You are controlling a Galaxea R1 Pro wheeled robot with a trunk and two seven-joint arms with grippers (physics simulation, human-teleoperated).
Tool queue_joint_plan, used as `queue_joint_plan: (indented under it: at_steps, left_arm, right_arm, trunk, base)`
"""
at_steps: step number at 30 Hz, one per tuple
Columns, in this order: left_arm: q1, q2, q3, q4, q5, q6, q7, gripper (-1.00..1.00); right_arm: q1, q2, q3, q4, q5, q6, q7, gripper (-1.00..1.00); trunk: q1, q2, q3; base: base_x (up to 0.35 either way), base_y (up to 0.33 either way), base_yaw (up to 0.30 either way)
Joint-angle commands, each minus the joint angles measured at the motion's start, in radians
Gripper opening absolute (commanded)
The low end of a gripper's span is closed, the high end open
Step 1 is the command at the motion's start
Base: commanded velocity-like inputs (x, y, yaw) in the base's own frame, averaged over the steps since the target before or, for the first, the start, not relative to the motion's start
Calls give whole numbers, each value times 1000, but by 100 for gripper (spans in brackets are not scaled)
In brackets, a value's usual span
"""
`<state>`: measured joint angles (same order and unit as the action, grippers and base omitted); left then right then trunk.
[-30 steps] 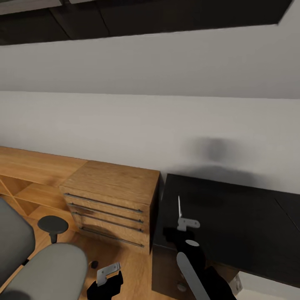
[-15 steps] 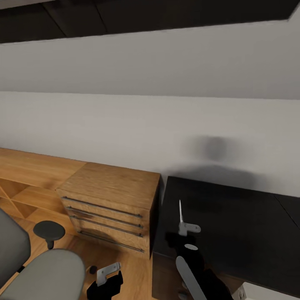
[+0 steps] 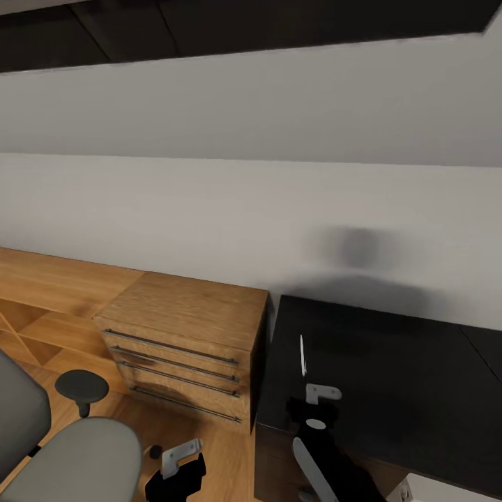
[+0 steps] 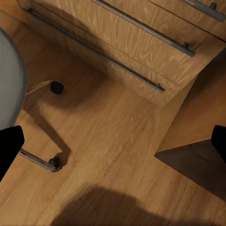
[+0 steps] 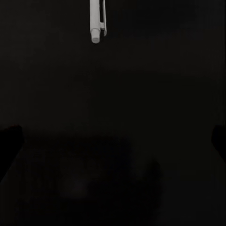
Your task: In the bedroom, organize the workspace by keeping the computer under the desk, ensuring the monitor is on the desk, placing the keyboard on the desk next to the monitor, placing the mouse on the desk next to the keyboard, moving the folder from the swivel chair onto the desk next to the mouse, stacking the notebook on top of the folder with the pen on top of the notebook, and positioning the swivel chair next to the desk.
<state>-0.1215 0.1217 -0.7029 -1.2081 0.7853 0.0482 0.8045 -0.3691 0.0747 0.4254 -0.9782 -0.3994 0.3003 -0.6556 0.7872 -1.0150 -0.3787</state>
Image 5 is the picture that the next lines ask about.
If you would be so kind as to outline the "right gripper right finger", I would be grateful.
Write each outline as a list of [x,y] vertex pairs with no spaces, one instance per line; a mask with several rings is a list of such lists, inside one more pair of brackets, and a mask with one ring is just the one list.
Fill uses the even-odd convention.
[[226,127],[215,125],[211,142],[226,163]]

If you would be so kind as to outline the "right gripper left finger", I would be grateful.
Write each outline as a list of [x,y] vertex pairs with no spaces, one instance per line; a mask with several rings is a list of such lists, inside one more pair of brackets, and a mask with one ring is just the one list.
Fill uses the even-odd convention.
[[0,131],[0,182],[24,144],[20,125]]

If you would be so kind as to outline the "pen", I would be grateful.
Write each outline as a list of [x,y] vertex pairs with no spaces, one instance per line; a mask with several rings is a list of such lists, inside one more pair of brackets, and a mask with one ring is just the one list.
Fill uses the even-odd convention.
[[104,36],[107,35],[105,0],[103,1],[103,22],[100,22],[100,0],[90,0],[90,34],[93,43],[100,42],[101,30],[104,30]]

